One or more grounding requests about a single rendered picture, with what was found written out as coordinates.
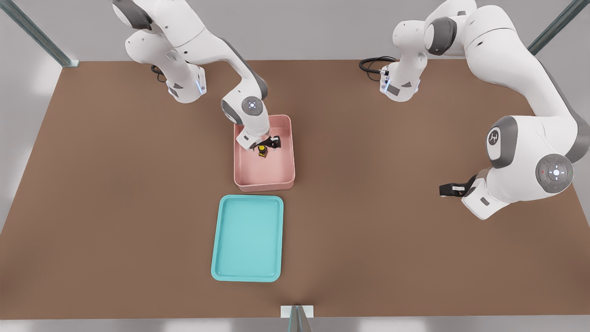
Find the silver frame post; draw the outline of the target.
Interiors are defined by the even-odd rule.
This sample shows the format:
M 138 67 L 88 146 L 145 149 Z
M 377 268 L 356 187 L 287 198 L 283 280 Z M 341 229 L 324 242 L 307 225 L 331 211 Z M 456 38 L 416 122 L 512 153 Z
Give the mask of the silver frame post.
M 281 306 L 280 317 L 289 319 L 287 332 L 312 332 L 309 318 L 314 317 L 313 305 Z
M 42 47 L 61 67 L 76 68 L 80 61 L 70 59 L 13 0 L 0 0 L 0 9 L 4 11 L 32 40 Z
M 584 8 L 590 6 L 590 0 L 572 0 L 561 13 L 531 42 L 527 50 L 537 55 L 559 32 L 563 30 Z

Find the pink plastic box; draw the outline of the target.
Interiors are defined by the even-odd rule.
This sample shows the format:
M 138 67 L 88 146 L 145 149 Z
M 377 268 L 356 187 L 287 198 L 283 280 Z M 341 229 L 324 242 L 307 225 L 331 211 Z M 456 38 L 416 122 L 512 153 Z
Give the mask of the pink plastic box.
M 282 147 L 269 149 L 267 157 L 243 149 L 234 141 L 234 183 L 243 192 L 291 189 L 295 181 L 295 162 L 291 119 L 270 115 L 270 134 L 278 135 Z

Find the pale blue-green tray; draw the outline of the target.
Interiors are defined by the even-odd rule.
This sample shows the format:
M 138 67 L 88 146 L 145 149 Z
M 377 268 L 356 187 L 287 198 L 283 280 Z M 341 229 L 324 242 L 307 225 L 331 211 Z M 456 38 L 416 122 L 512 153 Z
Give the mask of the pale blue-green tray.
M 229 194 L 219 202 L 211 275 L 217 281 L 275 282 L 282 271 L 284 202 Z

